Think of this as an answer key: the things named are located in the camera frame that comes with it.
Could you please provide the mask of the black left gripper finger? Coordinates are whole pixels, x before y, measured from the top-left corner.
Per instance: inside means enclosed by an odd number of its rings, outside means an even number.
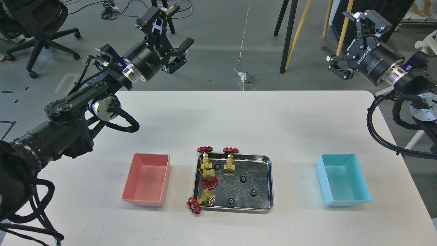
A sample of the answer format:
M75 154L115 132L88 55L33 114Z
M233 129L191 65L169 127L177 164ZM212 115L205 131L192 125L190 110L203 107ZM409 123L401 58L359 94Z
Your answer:
M163 70L169 74L176 72L181 66L186 64L186 51L195 41L187 38L178 48L164 52Z
M142 17L136 19L136 28L141 30L146 37L152 34L164 35L167 31L167 24L172 21L172 16L180 9L178 5L152 6Z

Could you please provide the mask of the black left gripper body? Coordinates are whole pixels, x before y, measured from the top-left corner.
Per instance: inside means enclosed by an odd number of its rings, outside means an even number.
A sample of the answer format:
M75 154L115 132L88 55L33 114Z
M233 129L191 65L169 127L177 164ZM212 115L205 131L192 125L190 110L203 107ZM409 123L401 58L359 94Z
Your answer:
M172 74L170 53L173 47L167 35L151 34L144 37L123 55L126 65L123 74L132 82L150 81L158 72Z

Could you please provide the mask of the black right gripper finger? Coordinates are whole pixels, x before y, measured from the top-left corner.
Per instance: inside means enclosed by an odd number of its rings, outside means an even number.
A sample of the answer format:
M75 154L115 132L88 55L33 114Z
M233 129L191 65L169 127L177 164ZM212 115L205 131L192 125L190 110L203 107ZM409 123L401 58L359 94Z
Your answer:
M359 46L366 45L367 37L380 38L392 30L392 24L375 10L356 13L344 11L343 15L356 24L356 41Z
M358 60L359 48L351 47L346 55L337 56L334 54L334 51L324 46L321 48L323 53L327 55L327 61L329 62L328 70L333 72L339 78L343 80L348 80L353 78L354 72L358 71L358 64L356 61ZM349 68L344 70L339 66L339 62L348 61Z

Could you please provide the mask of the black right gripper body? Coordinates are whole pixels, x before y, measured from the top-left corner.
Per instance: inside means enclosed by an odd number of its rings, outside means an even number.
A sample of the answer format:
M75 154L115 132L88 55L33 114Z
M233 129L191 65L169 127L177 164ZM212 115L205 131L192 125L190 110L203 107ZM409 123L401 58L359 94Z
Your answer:
M352 55L355 59L352 60L352 69L358 71L375 85L382 82L381 76L393 64L401 66L405 61L405 57L394 52L384 43L376 39L367 39L363 49L357 40L352 42Z

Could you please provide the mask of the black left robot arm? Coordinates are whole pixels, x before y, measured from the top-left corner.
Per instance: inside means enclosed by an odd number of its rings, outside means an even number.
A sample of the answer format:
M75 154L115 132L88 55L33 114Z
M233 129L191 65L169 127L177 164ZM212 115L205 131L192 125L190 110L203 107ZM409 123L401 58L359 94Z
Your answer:
M17 230L46 234L61 245L64 236L45 214L55 186L39 179L39 172L62 156L76 158L91 152L104 127L128 133L139 130L139 123L121 108L115 94L186 64L186 51L194 40L187 38L174 48L166 34L167 24L179 10L177 4L151 6L135 24L144 33L143 40L122 56L108 44L98 48L97 55L86 61L95 61L97 73L80 78L67 96L48 104L45 122L12 142L1 141L1 231L41 245L45 243Z

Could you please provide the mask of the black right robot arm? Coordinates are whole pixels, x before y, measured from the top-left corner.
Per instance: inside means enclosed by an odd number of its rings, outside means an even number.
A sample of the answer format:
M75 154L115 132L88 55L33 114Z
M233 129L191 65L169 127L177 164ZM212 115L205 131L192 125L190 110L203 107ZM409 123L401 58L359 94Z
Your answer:
M356 38L346 49L346 54L338 56L327 47L322 51L327 55L328 69L343 80L353 78L358 72L375 85L383 82L393 89L389 93L375 96L367 109L367 129L382 146L397 154L436 159L436 85L423 75L413 74L402 68L405 58L395 54L380 41L379 36L392 25L374 10L352 13L344 11L345 20L356 25ZM393 121L409 130L422 130L434 142L430 152L421 152L394 145L383 139L373 126L373 113L384 100L394 102Z

